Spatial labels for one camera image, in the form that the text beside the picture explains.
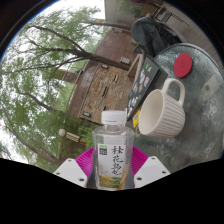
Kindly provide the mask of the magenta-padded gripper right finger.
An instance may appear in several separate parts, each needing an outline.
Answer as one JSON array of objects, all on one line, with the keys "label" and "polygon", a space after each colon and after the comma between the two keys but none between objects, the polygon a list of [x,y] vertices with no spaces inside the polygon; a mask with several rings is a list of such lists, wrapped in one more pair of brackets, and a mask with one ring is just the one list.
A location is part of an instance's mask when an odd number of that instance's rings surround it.
[{"label": "magenta-padded gripper right finger", "polygon": [[136,147],[133,148],[131,172],[135,188],[144,187],[170,174],[156,156],[148,157]]}]

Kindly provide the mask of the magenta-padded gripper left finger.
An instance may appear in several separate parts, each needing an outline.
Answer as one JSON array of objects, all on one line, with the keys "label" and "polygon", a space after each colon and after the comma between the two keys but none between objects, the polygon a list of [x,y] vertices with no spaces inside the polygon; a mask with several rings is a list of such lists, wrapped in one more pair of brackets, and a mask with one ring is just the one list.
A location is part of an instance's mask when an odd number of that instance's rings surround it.
[{"label": "magenta-padded gripper left finger", "polygon": [[68,158],[54,172],[67,181],[70,181],[80,187],[87,187],[88,179],[93,168],[93,149],[90,148],[79,155],[76,159]]}]

